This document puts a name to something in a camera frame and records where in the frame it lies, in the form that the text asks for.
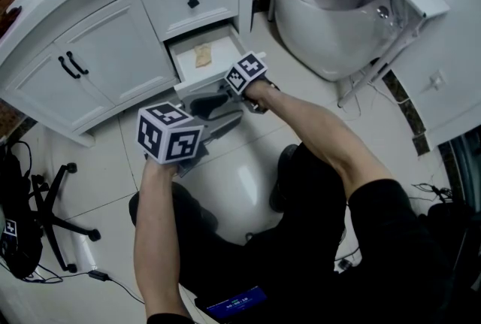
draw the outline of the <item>blue screen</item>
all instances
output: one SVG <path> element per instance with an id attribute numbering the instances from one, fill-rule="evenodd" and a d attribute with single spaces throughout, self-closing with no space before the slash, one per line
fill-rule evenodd
<path id="1" fill-rule="evenodd" d="M 212 307 L 207 307 L 207 310 L 215 317 L 225 319 L 226 317 L 235 315 L 243 310 L 253 307 L 254 305 L 262 303 L 267 300 L 267 298 L 268 297 L 264 294 L 262 289 L 255 286 L 234 298 L 215 304 Z"/>

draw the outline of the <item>cabinet door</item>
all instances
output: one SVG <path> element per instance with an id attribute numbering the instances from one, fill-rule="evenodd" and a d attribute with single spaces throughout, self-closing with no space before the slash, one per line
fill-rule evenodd
<path id="1" fill-rule="evenodd" d="M 55 42 L 115 105 L 174 78 L 163 44 L 141 0 L 118 0 L 79 22 Z"/>
<path id="2" fill-rule="evenodd" d="M 22 70 L 7 90 L 73 131 L 113 108 L 113 104 L 84 77 L 73 78 L 62 67 L 60 56 L 63 56 L 60 50 L 50 45 Z M 65 67 L 77 76 L 68 60 Z"/>

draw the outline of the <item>black pants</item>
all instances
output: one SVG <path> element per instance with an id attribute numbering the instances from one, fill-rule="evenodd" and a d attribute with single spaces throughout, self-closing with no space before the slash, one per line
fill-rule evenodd
<path id="1" fill-rule="evenodd" d="M 315 311 L 334 278 L 334 258 L 344 230 L 343 184 L 333 168 L 301 145 L 280 178 L 280 188 L 287 208 L 278 226 L 240 246 L 213 233 L 201 218 L 198 202 L 175 183 L 180 284 L 205 298 L 229 298 L 260 286 L 282 310 Z M 138 195 L 129 209 L 135 224 Z"/>

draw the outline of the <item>black office chair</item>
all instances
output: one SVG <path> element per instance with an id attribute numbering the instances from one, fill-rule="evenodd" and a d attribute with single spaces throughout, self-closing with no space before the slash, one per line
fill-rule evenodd
<path id="1" fill-rule="evenodd" d="M 74 224 L 68 223 L 57 216 L 55 216 L 52 212 L 53 203 L 59 192 L 59 187 L 62 182 L 62 179 L 65 175 L 65 172 L 68 173 L 77 173 L 77 165 L 74 163 L 70 163 L 67 165 L 62 165 L 59 169 L 59 172 L 55 176 L 55 180 L 52 182 L 52 186 L 48 186 L 45 182 L 45 179 L 42 176 L 33 175 L 32 176 L 32 188 L 33 192 L 29 194 L 29 198 L 34 196 L 35 203 L 37 204 L 37 210 L 33 211 L 33 217 L 37 221 L 37 223 L 44 229 L 45 234 L 47 235 L 48 241 L 50 246 L 52 247 L 53 253 L 55 253 L 55 257 L 60 264 L 60 267 L 63 271 L 69 271 L 70 273 L 77 273 L 77 266 L 75 264 L 65 264 L 65 261 L 62 257 L 60 252 L 59 245 L 57 243 L 55 233 L 53 232 L 53 226 L 59 226 L 61 228 L 67 229 L 69 231 L 78 233 L 80 235 L 89 236 L 91 241 L 98 241 L 101 239 L 100 232 L 97 229 L 84 229 L 80 228 Z M 48 192 L 45 200 L 42 198 L 41 193 Z"/>

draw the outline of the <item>forearm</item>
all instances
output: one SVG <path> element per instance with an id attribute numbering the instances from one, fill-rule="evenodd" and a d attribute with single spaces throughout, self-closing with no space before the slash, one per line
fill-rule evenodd
<path id="1" fill-rule="evenodd" d="M 392 177 L 361 139 L 328 109 L 269 86 L 263 89 L 262 104 L 289 124 L 315 156 L 338 172 L 347 198 L 365 183 Z"/>
<path id="2" fill-rule="evenodd" d="M 135 231 L 134 264 L 147 317 L 176 313 L 189 317 L 180 298 L 179 245 L 171 190 L 172 176 L 144 171 Z"/>

